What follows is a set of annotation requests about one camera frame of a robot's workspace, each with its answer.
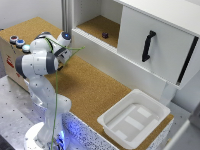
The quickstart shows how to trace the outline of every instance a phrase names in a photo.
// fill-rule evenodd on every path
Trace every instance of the empty white container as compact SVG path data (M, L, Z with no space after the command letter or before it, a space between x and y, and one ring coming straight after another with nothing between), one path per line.
M137 148L170 109L135 89L98 118L105 133L126 149Z

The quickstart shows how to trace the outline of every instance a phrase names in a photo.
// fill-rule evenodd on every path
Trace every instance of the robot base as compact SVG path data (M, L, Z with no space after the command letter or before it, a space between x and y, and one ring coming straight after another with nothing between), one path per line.
M44 123L40 122L32 126L25 135L24 138L24 150L49 150L48 146L38 146L39 142L35 140L40 129L43 127ZM70 139L65 140L66 145L69 145Z

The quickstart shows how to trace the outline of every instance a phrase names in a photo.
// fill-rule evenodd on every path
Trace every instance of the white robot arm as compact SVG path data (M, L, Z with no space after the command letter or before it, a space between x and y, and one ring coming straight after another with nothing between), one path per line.
M37 145L41 149L49 149L49 143L53 135L54 113L56 106L56 93L51 83L44 77L47 74L53 74L58 69L59 61L63 64L72 56L71 50L64 48L71 42L68 33L62 32L56 40L49 32L43 32L38 35L30 44L31 54L20 56L15 61L17 72L27 78L31 99L37 105L47 108L45 113L44 126L37 134ZM57 116L54 139L59 138L62 141L58 149L66 149L64 142L62 126L62 114L69 112L71 108L70 99L59 95L57 99Z

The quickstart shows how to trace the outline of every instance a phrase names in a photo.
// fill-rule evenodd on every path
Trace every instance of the black door handle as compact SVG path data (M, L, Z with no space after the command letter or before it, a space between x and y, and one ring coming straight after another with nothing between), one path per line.
M146 38L145 45L144 45L144 51L142 54L142 62L145 62L150 58L150 56L148 55L149 47L151 44L151 38L154 37L155 35L156 35L156 32L150 31L149 35Z

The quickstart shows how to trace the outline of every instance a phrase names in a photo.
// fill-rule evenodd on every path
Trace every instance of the brown cork surface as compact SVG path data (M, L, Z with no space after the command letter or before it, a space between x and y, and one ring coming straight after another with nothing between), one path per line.
M54 37L61 32L60 29L37 17L1 31L0 36L9 42L11 35L18 35L30 44L38 34L44 31L51 32ZM55 74L46 77L55 87ZM71 99L71 112L119 149L123 148L105 134L97 118L130 91L129 88L78 56L70 59L68 64L58 72L58 93ZM169 115L137 150L146 149L172 119L173 116Z
M103 16L98 16L77 26L81 30L99 38L100 40L117 48L120 25ZM102 33L106 32L109 38L102 37Z

